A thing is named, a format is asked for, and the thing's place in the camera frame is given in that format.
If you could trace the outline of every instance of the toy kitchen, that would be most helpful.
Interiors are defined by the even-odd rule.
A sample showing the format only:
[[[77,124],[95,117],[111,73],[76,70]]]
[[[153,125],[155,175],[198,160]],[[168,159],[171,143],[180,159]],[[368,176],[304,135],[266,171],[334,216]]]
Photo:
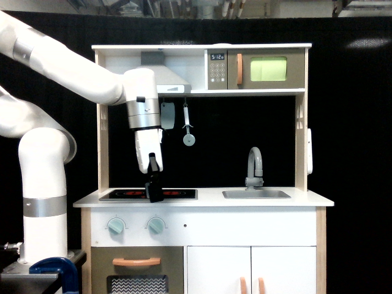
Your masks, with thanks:
[[[326,293],[326,207],[334,203],[307,189],[310,48],[309,43],[92,47],[96,63],[116,74],[152,69],[159,97],[295,97],[295,185],[263,186],[262,152],[255,146],[247,177],[244,162],[242,187],[163,188],[163,201],[154,203],[146,189],[110,187],[110,118],[108,107],[98,105],[99,187],[73,204],[81,208],[88,256],[83,293]],[[184,144],[191,146],[186,109],[184,115]]]

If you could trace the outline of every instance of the black cooktop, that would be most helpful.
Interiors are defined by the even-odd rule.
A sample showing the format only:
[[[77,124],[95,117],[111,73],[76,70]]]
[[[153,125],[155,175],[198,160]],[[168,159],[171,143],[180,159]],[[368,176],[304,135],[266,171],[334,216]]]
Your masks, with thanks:
[[[197,190],[195,189],[162,189],[164,199],[197,200]],[[103,201],[126,201],[148,199],[146,189],[116,189],[101,197]]]

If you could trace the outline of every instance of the faucet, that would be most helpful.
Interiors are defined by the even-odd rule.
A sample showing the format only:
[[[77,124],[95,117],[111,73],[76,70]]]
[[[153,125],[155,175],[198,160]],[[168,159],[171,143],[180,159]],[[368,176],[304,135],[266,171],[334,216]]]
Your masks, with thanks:
[[[247,178],[245,179],[246,190],[254,190],[254,187],[263,186],[263,161],[262,154],[257,147],[253,147],[247,159]]]

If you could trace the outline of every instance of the zigzag pattern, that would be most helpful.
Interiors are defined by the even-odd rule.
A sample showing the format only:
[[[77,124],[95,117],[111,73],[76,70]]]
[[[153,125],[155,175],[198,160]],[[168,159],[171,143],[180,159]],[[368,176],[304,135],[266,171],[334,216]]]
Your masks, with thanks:
[[[167,294],[165,279],[113,279],[112,294]]]

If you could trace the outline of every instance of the mint green knob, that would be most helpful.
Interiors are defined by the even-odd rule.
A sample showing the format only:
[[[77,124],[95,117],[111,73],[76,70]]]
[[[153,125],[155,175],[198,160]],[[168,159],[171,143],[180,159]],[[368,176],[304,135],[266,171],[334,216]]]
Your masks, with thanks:
[[[108,224],[109,230],[114,234],[120,234],[124,230],[124,223],[121,219],[111,219]]]
[[[152,234],[158,235],[164,231],[165,223],[159,217],[154,217],[149,220],[147,226]]]

